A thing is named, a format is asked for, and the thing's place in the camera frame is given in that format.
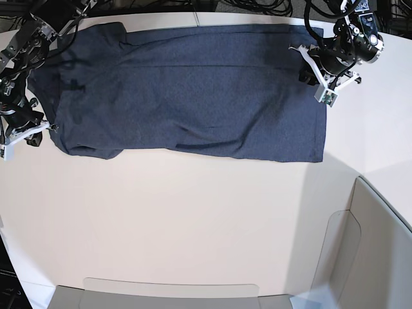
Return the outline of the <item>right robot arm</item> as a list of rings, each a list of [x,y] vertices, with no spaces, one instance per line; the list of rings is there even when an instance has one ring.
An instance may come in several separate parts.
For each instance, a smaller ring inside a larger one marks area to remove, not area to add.
[[[45,129],[44,114],[35,111],[36,100],[26,98],[26,81],[31,71],[51,57],[50,45],[78,28],[96,1],[37,1],[28,19],[1,51],[1,149],[19,137],[37,147]]]

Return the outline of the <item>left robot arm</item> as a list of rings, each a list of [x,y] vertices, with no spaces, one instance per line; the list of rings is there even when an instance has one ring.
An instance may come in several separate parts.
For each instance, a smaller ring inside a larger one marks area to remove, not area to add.
[[[330,89],[336,90],[342,77],[352,77],[356,64],[375,62],[384,49],[373,12],[367,1],[326,1],[329,12],[307,1],[304,26],[316,45],[308,47],[309,57],[315,61],[321,77]],[[310,25],[314,10],[335,21],[332,37],[321,37]]]

